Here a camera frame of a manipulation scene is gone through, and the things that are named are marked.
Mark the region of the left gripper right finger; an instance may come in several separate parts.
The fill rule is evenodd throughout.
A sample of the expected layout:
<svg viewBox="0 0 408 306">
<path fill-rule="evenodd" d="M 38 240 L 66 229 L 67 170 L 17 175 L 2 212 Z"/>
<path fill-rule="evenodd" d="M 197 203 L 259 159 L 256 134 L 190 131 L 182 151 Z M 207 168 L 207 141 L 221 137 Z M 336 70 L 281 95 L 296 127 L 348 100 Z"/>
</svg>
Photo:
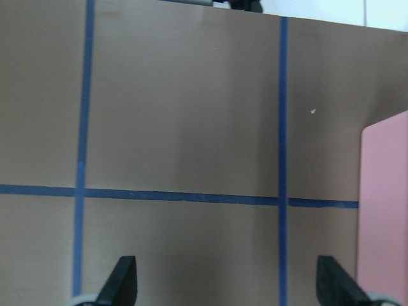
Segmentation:
<svg viewBox="0 0 408 306">
<path fill-rule="evenodd" d="M 357 285 L 333 256 L 318 256 L 316 295 L 320 305 L 371 305 L 368 295 Z"/>
</svg>

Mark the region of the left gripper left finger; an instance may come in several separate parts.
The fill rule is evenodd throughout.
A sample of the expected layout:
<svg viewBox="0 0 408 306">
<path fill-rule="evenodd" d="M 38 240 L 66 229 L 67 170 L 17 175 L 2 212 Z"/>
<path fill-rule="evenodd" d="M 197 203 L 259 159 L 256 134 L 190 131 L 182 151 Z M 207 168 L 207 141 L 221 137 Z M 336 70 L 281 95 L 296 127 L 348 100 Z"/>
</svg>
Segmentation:
<svg viewBox="0 0 408 306">
<path fill-rule="evenodd" d="M 138 295 L 135 256 L 122 256 L 96 297 L 94 305 L 134 306 Z"/>
</svg>

